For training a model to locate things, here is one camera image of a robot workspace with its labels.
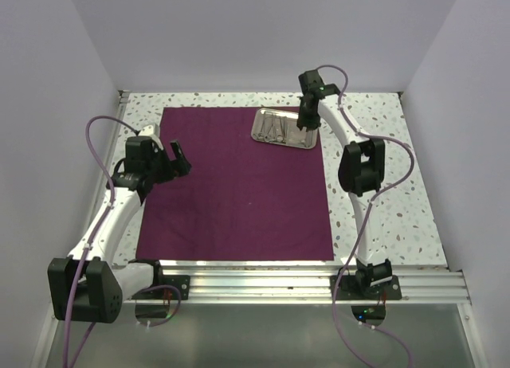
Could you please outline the steel instrument tray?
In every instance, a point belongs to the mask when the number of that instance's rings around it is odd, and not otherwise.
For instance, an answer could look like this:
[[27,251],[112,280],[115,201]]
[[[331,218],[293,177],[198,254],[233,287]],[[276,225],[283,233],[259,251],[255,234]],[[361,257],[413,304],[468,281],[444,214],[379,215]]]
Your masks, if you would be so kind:
[[273,113],[275,115],[275,128],[277,128],[278,124],[276,122],[276,117],[278,115],[282,115],[286,117],[287,120],[287,141],[286,143],[278,143],[271,142],[267,144],[271,145],[278,145],[278,146],[284,146],[284,147],[293,147],[298,149],[304,149],[304,150],[311,150],[314,148],[317,144],[318,139],[318,131],[306,131],[305,129],[299,130],[296,121],[298,118],[297,112],[291,112],[291,111],[284,111],[280,109],[275,108],[260,108],[257,110],[253,126],[251,130],[251,138],[255,141],[265,143],[263,141],[260,141],[256,139],[256,135],[259,132],[261,128],[261,117],[265,113]]

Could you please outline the purple cloth wrap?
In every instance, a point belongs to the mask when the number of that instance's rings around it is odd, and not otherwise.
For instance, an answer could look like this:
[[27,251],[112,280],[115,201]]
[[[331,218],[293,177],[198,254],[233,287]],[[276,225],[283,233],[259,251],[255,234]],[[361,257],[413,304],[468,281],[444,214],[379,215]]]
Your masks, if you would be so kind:
[[259,143],[254,108],[165,108],[163,142],[191,164],[148,195],[136,256],[154,260],[331,260],[322,151]]

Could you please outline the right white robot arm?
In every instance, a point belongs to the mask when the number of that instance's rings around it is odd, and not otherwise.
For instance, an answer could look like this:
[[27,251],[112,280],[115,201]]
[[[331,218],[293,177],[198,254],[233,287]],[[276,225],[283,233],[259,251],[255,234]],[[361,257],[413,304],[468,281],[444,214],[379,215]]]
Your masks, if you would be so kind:
[[367,270],[384,264],[387,259],[380,234],[381,220],[375,212],[377,194],[383,190],[385,143],[377,136],[365,134],[346,108],[331,108],[328,100],[322,92],[306,92],[300,98],[297,126],[312,131],[325,122],[343,147],[338,179],[355,214],[356,265],[360,270]]

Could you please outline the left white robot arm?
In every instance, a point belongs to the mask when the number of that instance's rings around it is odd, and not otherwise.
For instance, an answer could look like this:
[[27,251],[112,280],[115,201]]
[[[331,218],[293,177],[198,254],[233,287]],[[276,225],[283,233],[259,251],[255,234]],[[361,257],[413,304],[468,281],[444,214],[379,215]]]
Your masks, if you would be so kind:
[[169,284],[159,260],[134,259],[114,271],[112,260],[124,231],[154,186],[190,173],[191,164],[177,141],[174,158],[153,135],[127,139],[125,156],[114,167],[103,203],[88,230],[64,258],[49,263],[48,278],[57,319],[113,323],[126,299],[182,300],[178,285]]

